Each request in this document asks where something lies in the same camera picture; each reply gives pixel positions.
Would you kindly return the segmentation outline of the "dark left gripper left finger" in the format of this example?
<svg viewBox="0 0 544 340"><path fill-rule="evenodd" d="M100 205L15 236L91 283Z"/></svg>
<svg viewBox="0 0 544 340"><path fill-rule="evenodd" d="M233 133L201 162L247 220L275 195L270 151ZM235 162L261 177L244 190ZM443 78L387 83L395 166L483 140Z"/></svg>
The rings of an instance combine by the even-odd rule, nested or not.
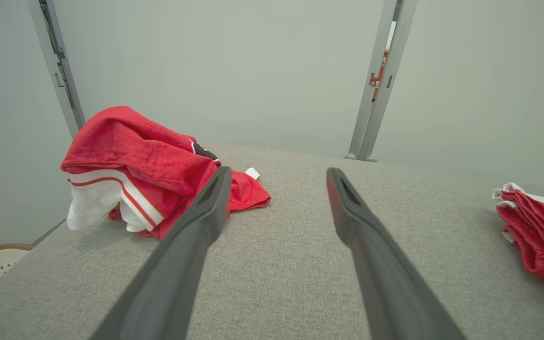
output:
<svg viewBox="0 0 544 340"><path fill-rule="evenodd" d="M231 184L229 167L214 172L90 340L186 340L207 252L225 226Z"/></svg>

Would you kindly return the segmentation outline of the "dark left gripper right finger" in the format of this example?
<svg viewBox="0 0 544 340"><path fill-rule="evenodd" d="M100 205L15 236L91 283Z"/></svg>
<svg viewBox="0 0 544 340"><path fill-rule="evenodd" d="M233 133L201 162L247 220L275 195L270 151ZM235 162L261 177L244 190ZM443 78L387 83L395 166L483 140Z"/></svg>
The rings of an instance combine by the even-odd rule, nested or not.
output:
<svg viewBox="0 0 544 340"><path fill-rule="evenodd" d="M372 340L466 340L339 168L326 172L335 231L350 249Z"/></svg>

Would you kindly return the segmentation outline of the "red and white basketball jersey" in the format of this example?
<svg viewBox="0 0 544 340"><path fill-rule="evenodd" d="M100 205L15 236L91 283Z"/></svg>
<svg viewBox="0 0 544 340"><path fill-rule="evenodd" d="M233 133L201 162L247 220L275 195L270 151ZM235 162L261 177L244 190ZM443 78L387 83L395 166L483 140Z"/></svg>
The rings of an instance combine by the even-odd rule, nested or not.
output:
<svg viewBox="0 0 544 340"><path fill-rule="evenodd" d="M187 211L220 159L129 106L95 114L74 137L61 169L72 202L66 219L82 230L108 217L127 231L164 238Z"/></svg>

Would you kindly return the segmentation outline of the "red basketball shorts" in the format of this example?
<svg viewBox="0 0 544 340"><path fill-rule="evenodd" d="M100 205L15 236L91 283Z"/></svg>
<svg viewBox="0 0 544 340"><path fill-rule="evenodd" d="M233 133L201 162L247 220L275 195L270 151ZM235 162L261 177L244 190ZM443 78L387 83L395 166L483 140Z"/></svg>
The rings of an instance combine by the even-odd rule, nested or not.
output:
<svg viewBox="0 0 544 340"><path fill-rule="evenodd" d="M544 196L509 182L493 189L492 199L505 222L501 234L520 251L525 269L544 280Z"/></svg>

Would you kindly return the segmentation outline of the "grey double partition post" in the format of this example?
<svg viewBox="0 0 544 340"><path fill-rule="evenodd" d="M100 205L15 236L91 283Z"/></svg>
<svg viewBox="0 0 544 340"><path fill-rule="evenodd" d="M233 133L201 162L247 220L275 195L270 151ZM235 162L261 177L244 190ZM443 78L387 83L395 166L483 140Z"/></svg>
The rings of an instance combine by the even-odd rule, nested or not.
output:
<svg viewBox="0 0 544 340"><path fill-rule="evenodd" d="M399 73L418 3L419 0L383 0L356 125L345 159L377 162L373 149ZM384 74L376 100L372 102L374 88L369 84L371 74L378 74L386 48L389 48L389 54Z"/></svg>

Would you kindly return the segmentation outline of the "red wall sign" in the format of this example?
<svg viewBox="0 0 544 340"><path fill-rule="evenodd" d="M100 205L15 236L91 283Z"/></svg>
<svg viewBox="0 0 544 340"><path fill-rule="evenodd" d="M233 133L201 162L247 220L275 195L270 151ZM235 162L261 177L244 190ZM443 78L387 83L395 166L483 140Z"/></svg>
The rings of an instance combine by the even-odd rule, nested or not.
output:
<svg viewBox="0 0 544 340"><path fill-rule="evenodd" d="M388 54L389 54L389 48L386 48L385 51L384 51L383 57L382 57L382 62L381 62L381 66L380 66L378 74L375 74L375 73L371 74L371 79L370 79L369 84L370 84L370 86L372 88L374 88L374 94L373 94L373 97L372 97L372 102L375 102L375 100L376 100L378 90L379 90L379 87L380 87L380 84L381 84L382 76L384 74L384 69L385 69L385 66L386 66Z"/></svg>

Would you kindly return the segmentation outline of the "grey corner partition post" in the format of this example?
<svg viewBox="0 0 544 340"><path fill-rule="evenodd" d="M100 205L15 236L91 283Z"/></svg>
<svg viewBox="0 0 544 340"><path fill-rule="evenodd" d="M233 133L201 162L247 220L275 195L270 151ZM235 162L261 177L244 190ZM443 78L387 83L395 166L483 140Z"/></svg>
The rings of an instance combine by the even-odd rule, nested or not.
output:
<svg viewBox="0 0 544 340"><path fill-rule="evenodd" d="M56 96L71 137L74 138L86 119L78 98L54 0L28 0L28 3Z"/></svg>

